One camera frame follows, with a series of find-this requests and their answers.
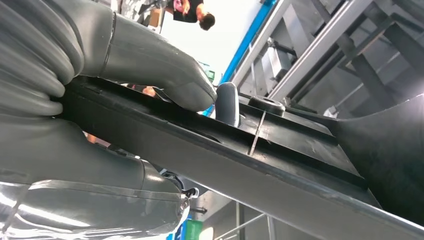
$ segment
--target white light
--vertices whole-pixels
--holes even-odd
[[[16,201],[4,196],[3,194],[0,193],[0,203],[10,206],[10,207],[14,207],[16,205]],[[82,221],[77,221],[74,219],[70,219],[64,216],[60,216],[60,215],[56,215],[47,211],[43,211],[40,209],[36,209],[34,207],[30,207],[27,205],[20,205],[18,207],[20,210],[23,210],[29,214],[34,214],[37,215],[39,217],[42,218],[46,218],[55,222],[59,222],[59,223],[63,223],[63,224],[69,224],[69,225],[73,225],[73,226],[77,226],[77,227],[89,227],[90,225],[82,222]]]
[[[201,231],[199,235],[199,240],[213,240],[214,239],[214,228],[208,227],[205,230]]]

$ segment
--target robotic arm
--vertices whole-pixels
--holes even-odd
[[[91,240],[176,229],[189,209],[181,186],[147,161],[88,143],[74,123],[52,117],[62,105],[51,98],[85,75],[157,86],[202,111],[217,95],[198,63],[89,0],[0,0],[0,26],[4,235]]]

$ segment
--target metal frame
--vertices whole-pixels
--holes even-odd
[[[268,38],[271,36],[274,29],[282,19],[283,14],[286,12],[290,3],[290,0],[279,0],[277,2],[274,11],[263,27],[263,30],[258,35],[256,41],[252,45],[250,52],[246,55],[244,61],[240,64],[238,70],[234,74],[234,77],[231,79],[231,82],[233,82],[236,86],[238,86],[243,81],[243,78],[248,73],[251,65],[254,63],[262,48],[265,46],[265,44],[267,44]]]
[[[286,97],[371,2],[373,0],[346,1],[268,97],[277,100]]]
[[[240,225],[245,223],[245,206],[241,204],[240,202],[235,203],[235,226],[239,227]],[[245,240],[246,239],[246,231],[244,228],[240,228],[238,230],[238,240]]]
[[[265,213],[262,213],[262,214],[260,214],[260,215],[258,215],[258,216],[256,216],[256,217],[254,217],[254,218],[250,219],[249,221],[247,221],[247,222],[245,222],[245,223],[241,224],[240,226],[237,226],[236,228],[233,228],[233,229],[231,229],[231,230],[227,231],[226,233],[222,234],[221,236],[219,236],[219,237],[215,237],[215,239],[214,239],[214,240],[223,240],[223,237],[228,236],[228,235],[230,235],[230,234],[232,234],[232,233],[236,233],[236,232],[238,232],[238,231],[240,231],[240,230],[244,229],[247,225],[249,225],[249,224],[251,224],[251,223],[254,223],[254,222],[258,221],[259,219],[261,219],[261,218],[263,218],[263,217],[265,217],[265,216],[266,216],[266,214],[265,214]]]

